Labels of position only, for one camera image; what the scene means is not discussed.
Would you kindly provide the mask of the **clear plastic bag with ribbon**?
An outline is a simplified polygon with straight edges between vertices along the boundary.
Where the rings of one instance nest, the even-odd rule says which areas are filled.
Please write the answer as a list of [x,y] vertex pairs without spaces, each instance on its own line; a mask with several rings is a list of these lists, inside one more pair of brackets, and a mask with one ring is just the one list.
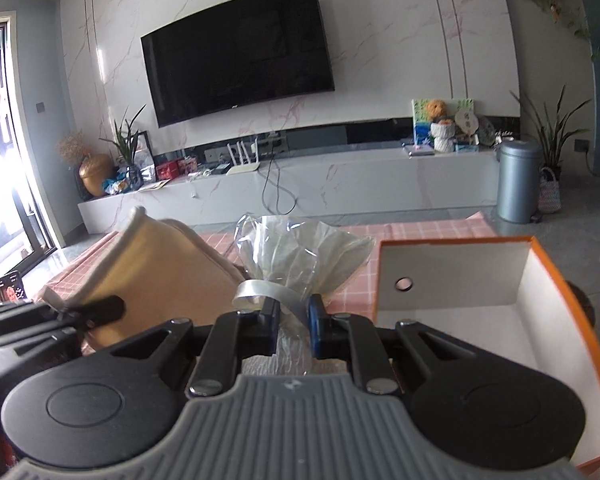
[[272,356],[242,361],[242,372],[254,376],[303,376],[343,373],[343,360],[312,356],[309,299],[336,292],[364,266],[375,247],[357,236],[321,221],[289,216],[243,216],[234,234],[238,257],[247,273],[233,304],[237,310],[280,303],[277,347]]

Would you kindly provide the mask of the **beige fabric pouch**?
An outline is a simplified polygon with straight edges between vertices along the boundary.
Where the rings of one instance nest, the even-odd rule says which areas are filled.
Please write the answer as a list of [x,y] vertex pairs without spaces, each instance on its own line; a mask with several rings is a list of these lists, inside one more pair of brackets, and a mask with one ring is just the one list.
[[122,319],[94,328],[87,343],[98,350],[172,318],[210,325],[233,310],[245,272],[192,228],[174,219],[156,220],[133,209],[122,228],[105,235],[70,262],[38,292],[58,310],[118,296]]

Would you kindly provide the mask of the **golden vase with dried flowers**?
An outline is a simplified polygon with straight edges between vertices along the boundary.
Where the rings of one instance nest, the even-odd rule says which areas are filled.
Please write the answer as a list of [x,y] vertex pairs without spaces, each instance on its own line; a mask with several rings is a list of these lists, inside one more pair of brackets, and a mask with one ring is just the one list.
[[81,131],[63,136],[56,148],[61,159],[78,179],[80,193],[94,198],[106,195],[102,186],[106,180],[114,177],[114,162],[109,155],[93,152]]

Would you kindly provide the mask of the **white marble tv console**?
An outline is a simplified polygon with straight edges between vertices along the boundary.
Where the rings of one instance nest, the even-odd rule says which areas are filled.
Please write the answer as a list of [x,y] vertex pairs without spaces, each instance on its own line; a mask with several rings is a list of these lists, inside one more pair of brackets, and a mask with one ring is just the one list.
[[243,214],[299,217],[489,207],[498,195],[491,151],[411,157],[402,148],[278,158],[257,171],[189,180],[82,203],[91,234],[113,230],[136,207],[188,226],[233,223]]

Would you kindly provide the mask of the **red gift box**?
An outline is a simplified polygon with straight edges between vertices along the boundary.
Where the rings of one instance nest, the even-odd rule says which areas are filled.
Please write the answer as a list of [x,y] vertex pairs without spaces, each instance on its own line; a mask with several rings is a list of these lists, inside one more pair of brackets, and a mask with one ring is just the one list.
[[172,180],[180,175],[181,167],[178,160],[169,160],[156,167],[156,176],[159,181]]

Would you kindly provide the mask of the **white wifi router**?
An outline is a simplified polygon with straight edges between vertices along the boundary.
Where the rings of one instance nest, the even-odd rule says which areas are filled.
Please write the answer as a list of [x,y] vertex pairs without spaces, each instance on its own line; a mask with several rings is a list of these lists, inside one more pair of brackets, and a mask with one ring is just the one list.
[[260,168],[260,152],[257,142],[247,144],[245,141],[238,141],[235,144],[227,144],[226,148],[230,154],[228,174],[245,174]]

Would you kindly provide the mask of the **green potted plant on console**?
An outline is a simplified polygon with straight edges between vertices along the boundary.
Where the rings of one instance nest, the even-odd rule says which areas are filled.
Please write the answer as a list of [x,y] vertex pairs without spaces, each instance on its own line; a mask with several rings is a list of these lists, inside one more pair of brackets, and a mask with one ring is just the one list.
[[114,137],[102,138],[102,141],[114,145],[122,160],[125,162],[125,179],[132,191],[138,191],[143,185],[142,172],[135,163],[140,129],[135,127],[138,116],[143,113],[143,105],[131,118],[123,115],[121,122],[114,120]]

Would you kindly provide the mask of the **orange white cardboard box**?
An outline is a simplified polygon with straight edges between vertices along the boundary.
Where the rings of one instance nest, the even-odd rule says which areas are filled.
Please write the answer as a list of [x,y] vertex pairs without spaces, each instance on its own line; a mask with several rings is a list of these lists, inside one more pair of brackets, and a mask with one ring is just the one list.
[[587,474],[600,468],[600,341],[536,238],[381,243],[375,320],[404,318],[573,388],[586,425],[572,462]]

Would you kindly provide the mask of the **teddy bear in white basket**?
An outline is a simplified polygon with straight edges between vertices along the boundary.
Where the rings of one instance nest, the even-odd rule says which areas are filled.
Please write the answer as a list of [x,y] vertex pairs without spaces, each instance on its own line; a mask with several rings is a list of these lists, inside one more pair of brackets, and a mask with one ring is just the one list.
[[430,122],[429,135],[434,150],[439,153],[454,151],[455,122],[449,116],[446,104],[442,100],[430,100],[426,104],[426,114]]

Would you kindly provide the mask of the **grey metal trash can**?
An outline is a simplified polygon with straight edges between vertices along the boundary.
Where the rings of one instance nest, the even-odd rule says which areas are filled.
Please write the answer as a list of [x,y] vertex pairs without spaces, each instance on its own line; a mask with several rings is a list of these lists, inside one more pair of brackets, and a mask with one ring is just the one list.
[[526,224],[538,209],[542,151],[533,141],[504,141],[498,147],[496,213],[510,223]]

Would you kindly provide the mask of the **woven basket bag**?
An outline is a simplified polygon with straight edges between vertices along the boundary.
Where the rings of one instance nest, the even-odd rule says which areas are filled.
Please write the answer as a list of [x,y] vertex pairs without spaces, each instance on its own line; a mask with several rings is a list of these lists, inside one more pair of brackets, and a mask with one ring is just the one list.
[[542,167],[540,172],[538,208],[541,214],[556,214],[562,209],[559,181],[554,171],[547,166]]

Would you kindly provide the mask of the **tall floor plant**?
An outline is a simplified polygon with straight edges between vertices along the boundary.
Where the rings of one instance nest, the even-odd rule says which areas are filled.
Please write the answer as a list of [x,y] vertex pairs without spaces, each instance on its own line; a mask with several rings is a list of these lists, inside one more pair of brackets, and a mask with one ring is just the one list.
[[562,176],[562,150],[567,141],[574,136],[580,136],[580,134],[588,132],[588,128],[571,129],[569,127],[570,120],[583,107],[592,103],[592,99],[587,99],[570,108],[570,110],[563,110],[562,103],[565,99],[565,93],[566,86],[562,86],[555,106],[550,108],[546,103],[541,106],[536,105],[527,93],[509,92],[520,106],[522,114],[531,120],[536,140],[540,144],[543,167],[554,172],[555,181],[559,181]]

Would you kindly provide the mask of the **black wall television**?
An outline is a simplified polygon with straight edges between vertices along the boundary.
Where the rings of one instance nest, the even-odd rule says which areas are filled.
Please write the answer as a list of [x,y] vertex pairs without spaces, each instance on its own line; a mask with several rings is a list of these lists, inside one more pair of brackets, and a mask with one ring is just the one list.
[[335,88],[320,0],[230,0],[140,42],[160,127]]

